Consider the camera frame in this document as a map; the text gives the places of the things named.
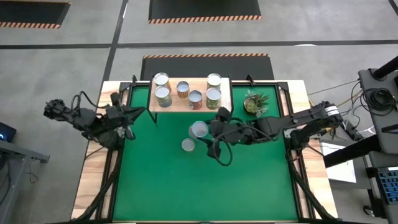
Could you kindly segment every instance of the concrete floor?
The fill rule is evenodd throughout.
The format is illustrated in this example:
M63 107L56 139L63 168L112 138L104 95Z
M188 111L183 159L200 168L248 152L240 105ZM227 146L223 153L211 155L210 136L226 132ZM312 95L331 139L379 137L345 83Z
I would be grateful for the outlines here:
M59 30L1 28L0 45L110 44L122 0L71 2ZM164 25L147 23L148 2L130 0L119 43L398 39L398 16L388 0L259 0L261 21ZM275 79L304 80L312 93L355 80L358 70L379 67L397 52L398 45L117 49L109 79L139 77L142 57L150 54L268 53ZM40 178L36 184L26 176L11 223L70 218L87 141L70 125L42 116L43 108L48 100L68 101L80 90L98 100L108 54L109 49L0 50L0 121L18 130L16 144L51 155L48 164L32 166ZM352 86L310 99L341 103ZM365 110L358 114L358 129L372 126ZM340 218L387 223L362 212L369 203L363 190L333 189L333 196Z

